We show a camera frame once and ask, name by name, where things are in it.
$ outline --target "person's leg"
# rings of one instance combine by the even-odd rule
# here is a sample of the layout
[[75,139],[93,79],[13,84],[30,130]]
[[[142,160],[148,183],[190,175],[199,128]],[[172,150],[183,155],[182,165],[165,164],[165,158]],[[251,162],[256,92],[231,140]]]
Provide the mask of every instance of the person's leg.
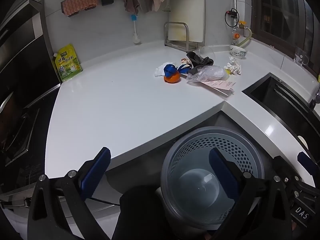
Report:
[[112,240],[176,240],[154,187],[134,187],[120,198]]

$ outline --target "cutting board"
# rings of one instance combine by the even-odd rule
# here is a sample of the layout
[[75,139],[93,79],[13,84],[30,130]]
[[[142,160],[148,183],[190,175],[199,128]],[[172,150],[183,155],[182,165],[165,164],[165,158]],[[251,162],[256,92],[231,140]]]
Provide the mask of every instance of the cutting board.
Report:
[[[170,22],[184,22],[189,27],[189,41],[203,42],[205,21],[205,0],[170,0]],[[168,39],[185,41],[186,29],[183,25],[170,24]]]

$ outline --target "kitchen counter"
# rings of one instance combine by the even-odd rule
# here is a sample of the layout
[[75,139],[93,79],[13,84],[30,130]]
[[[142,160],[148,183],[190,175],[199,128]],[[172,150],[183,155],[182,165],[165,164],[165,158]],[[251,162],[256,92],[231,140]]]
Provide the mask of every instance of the kitchen counter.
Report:
[[[215,65],[224,66],[229,52],[216,52]],[[224,97],[203,84],[184,78],[168,84],[154,77],[155,68],[179,62],[185,53],[162,43],[148,43],[106,54],[82,64],[84,71],[64,82],[49,125],[45,174],[49,178],[78,170],[102,147],[111,151],[108,169],[132,160],[224,111],[272,156],[291,162],[303,180],[312,177],[297,162],[304,151],[291,133],[242,90],[271,72],[305,100],[307,93],[278,67],[248,52],[234,93]]]

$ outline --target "sink basin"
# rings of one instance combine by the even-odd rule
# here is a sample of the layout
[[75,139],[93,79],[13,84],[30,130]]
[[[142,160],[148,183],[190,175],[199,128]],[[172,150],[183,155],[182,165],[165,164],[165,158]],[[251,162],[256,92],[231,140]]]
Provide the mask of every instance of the sink basin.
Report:
[[[320,163],[320,117],[290,86],[269,73],[243,90],[243,93],[278,119],[301,144],[309,157]],[[309,150],[298,136],[305,139]]]

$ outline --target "black cloth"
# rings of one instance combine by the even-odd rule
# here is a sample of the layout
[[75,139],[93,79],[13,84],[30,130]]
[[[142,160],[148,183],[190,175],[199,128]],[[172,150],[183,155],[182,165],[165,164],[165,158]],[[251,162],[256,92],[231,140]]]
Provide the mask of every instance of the black cloth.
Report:
[[210,59],[209,57],[199,57],[196,53],[193,51],[190,51],[187,53],[187,57],[190,59],[193,69],[189,70],[189,73],[191,75],[194,75],[198,72],[198,68],[202,68],[204,66],[212,66],[213,65],[213,60]]
[[154,187],[139,186],[121,196],[112,240],[177,240],[155,190]]

